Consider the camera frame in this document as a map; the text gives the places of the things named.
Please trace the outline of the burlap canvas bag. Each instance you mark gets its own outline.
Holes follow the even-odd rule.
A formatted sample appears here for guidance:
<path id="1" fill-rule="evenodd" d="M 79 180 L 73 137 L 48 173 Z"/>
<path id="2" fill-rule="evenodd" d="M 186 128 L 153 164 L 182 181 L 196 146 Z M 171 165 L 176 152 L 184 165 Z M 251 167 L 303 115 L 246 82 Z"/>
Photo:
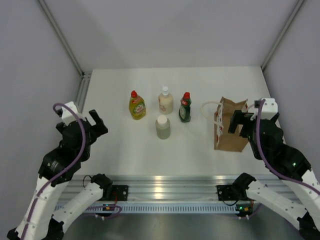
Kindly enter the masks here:
<path id="1" fill-rule="evenodd" d="M 246 113 L 248 111 L 248 100 L 233 102 L 230 99 L 222 97 L 219 105 L 214 113 L 214 149 L 225 152 L 241 153 L 248 140 L 240 136 L 241 126 L 237 126 L 234 133 L 228 133 L 231 118 L 234 111 L 241 110 Z"/>

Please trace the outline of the yellow dish soap bottle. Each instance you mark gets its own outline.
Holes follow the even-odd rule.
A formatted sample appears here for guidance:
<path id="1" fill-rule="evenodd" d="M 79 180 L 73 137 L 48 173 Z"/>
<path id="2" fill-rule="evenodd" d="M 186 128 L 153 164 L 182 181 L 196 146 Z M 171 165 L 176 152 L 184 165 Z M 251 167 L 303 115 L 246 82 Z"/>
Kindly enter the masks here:
<path id="1" fill-rule="evenodd" d="M 146 104 L 144 99 L 133 90 L 130 94 L 129 112 L 134 120 L 140 120 L 146 115 Z"/>

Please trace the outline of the green dish soap bottle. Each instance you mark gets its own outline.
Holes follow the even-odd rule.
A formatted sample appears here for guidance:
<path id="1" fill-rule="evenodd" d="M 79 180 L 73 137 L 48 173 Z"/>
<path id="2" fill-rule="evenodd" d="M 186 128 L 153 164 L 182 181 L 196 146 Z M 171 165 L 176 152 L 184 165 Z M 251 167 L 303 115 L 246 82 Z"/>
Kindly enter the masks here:
<path id="1" fill-rule="evenodd" d="M 191 95 L 185 92 L 180 100 L 180 107 L 178 111 L 179 119 L 182 123 L 188 123 L 191 120 Z"/>

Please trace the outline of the white capped bottle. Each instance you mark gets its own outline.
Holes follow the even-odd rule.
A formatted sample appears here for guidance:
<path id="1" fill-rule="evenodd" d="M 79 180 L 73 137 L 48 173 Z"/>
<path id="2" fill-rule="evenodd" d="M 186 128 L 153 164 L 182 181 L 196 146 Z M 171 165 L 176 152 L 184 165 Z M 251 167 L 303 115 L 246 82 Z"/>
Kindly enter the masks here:
<path id="1" fill-rule="evenodd" d="M 171 135 L 170 120 L 165 115 L 159 115 L 155 122 L 156 134 L 161 140 L 168 139 Z"/>

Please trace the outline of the cream pump soap bottle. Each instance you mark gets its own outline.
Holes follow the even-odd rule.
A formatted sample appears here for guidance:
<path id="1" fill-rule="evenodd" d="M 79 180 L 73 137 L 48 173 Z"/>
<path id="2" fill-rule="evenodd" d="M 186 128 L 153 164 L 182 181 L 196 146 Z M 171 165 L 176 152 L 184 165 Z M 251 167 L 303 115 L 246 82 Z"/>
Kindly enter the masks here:
<path id="1" fill-rule="evenodd" d="M 162 87 L 162 91 L 158 96 L 158 106 L 159 111 L 164 115 L 171 114 L 173 111 L 174 99 L 167 86 Z"/>

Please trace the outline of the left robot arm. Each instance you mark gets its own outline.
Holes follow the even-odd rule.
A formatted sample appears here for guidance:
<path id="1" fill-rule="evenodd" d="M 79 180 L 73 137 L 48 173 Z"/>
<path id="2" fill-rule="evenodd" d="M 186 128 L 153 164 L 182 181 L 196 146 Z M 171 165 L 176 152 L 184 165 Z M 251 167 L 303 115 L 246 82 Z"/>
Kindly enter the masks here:
<path id="1" fill-rule="evenodd" d="M 55 209 L 81 163 L 89 159 L 91 145 L 108 133 L 96 110 L 89 111 L 94 125 L 74 111 L 71 122 L 67 122 L 66 112 L 64 107 L 56 111 L 62 119 L 56 125 L 62 140 L 43 157 L 33 198 L 21 223 L 8 231 L 9 240 L 61 240 L 70 225 L 94 202 L 107 200 L 113 194 L 113 181 L 99 173 L 63 208 Z"/>

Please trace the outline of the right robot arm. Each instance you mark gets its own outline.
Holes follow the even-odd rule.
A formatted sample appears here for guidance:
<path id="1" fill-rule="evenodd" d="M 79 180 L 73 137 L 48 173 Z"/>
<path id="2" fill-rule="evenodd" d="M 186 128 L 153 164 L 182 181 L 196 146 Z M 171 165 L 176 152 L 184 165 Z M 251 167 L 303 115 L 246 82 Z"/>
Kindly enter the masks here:
<path id="1" fill-rule="evenodd" d="M 268 185 L 248 173 L 232 183 L 238 200 L 254 200 L 288 221 L 305 240 L 320 238 L 320 183 L 310 163 L 296 148 L 284 143 L 283 131 L 276 125 L 277 116 L 251 119 L 253 113 L 236 110 L 229 133 L 242 126 L 240 136 L 248 139 L 253 155 L 264 161 L 274 174 L 277 186 Z"/>

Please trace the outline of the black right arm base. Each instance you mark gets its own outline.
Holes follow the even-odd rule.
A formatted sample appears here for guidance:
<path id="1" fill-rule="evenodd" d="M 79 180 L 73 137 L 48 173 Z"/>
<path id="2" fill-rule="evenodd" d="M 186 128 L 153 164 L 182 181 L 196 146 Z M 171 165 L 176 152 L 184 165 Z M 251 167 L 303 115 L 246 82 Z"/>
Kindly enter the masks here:
<path id="1" fill-rule="evenodd" d="M 231 184 L 222 184 L 216 186 L 217 196 L 219 201 L 236 201 L 237 196 L 234 193 Z"/>

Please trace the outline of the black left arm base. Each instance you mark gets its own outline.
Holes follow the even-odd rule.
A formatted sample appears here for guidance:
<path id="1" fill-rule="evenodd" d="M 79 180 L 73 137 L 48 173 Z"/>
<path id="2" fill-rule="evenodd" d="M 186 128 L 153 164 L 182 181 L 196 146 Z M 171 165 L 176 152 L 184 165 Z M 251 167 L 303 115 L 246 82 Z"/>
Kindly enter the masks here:
<path id="1" fill-rule="evenodd" d="M 128 200 L 128 195 L 128 185 L 113 185 L 107 200 L 111 202 L 126 202 Z"/>

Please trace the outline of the left aluminium frame post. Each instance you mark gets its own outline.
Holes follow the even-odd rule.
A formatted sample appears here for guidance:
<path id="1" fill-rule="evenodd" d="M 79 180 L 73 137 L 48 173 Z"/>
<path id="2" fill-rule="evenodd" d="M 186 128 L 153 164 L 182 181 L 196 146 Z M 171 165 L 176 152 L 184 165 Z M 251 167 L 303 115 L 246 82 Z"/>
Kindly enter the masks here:
<path id="1" fill-rule="evenodd" d="M 45 0 L 36 0 L 40 10 L 43 12 L 45 18 L 47 19 L 48 23 L 50 24 L 51 28 L 53 29 L 54 34 L 56 35 L 58 41 L 60 42 L 62 48 L 64 49 L 66 55 L 70 59 L 73 67 L 75 68 L 76 72 L 79 76 L 83 76 L 84 71 L 82 70 L 72 48 L 70 47 L 63 31 L 61 30 L 56 18 L 54 17 L 52 11 L 50 10 L 47 2 Z"/>

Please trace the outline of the aluminium frame post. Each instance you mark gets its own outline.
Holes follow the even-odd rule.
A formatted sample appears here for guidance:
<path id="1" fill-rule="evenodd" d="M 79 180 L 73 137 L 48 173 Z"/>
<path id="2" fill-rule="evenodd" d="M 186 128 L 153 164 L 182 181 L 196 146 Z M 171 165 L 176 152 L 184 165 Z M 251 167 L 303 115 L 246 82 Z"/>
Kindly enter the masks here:
<path id="1" fill-rule="evenodd" d="M 286 18 L 285 22 L 282 24 L 280 32 L 276 36 L 275 40 L 273 41 L 271 48 L 267 52 L 260 68 L 261 71 L 264 72 L 268 67 L 270 61 L 272 60 L 273 56 L 275 55 L 277 49 L 280 47 L 282 41 L 286 37 L 287 33 L 289 32 L 291 26 L 294 24 L 295 19 L 303 9 L 304 5 L 307 3 L 307 0 L 296 0 L 292 10 L 289 12 L 288 17 Z"/>
<path id="2" fill-rule="evenodd" d="M 83 76 L 84 71 L 82 70 L 72 48 L 70 47 L 63 31 L 61 30 L 56 18 L 54 17 L 52 11 L 50 10 L 47 2 L 45 0 L 36 0 L 40 10 L 43 12 L 45 18 L 47 19 L 48 23 L 50 24 L 51 28 L 53 29 L 54 34 L 56 35 L 58 41 L 60 42 L 62 48 L 64 49 L 66 55 L 70 59 L 73 67 L 75 68 L 76 72 L 79 76 Z"/>

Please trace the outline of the aluminium mounting rail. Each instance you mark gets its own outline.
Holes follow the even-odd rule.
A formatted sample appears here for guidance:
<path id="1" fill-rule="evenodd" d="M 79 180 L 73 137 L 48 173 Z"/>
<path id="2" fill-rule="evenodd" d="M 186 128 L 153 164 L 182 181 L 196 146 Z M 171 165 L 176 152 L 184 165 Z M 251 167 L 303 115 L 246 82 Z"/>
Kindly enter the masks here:
<path id="1" fill-rule="evenodd" d="M 173 203 L 217 202 L 217 185 L 232 184 L 238 175 L 199 176 L 109 176 L 114 185 L 128 185 L 128 202 Z M 273 175 L 254 176 L 270 190 L 299 202 L 298 197 L 281 180 Z M 80 193 L 84 175 L 76 175 L 62 192 L 59 200 L 67 202 Z"/>

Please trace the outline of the right aluminium frame post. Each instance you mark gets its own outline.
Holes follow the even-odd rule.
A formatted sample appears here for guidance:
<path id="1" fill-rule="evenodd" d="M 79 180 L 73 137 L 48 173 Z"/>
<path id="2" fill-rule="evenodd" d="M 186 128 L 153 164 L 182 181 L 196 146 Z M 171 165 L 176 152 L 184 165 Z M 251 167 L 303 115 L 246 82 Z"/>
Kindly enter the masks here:
<path id="1" fill-rule="evenodd" d="M 295 19 L 303 9 L 304 5 L 307 3 L 307 0 L 296 0 L 292 10 L 289 12 L 288 17 L 286 18 L 285 22 L 282 24 L 280 32 L 276 36 L 275 40 L 273 41 L 271 48 L 267 52 L 260 68 L 261 71 L 264 72 L 268 67 L 270 61 L 272 60 L 273 56 L 275 55 L 277 49 L 280 47 L 282 41 L 286 37 L 287 33 L 289 32 L 291 26 L 294 24 Z"/>

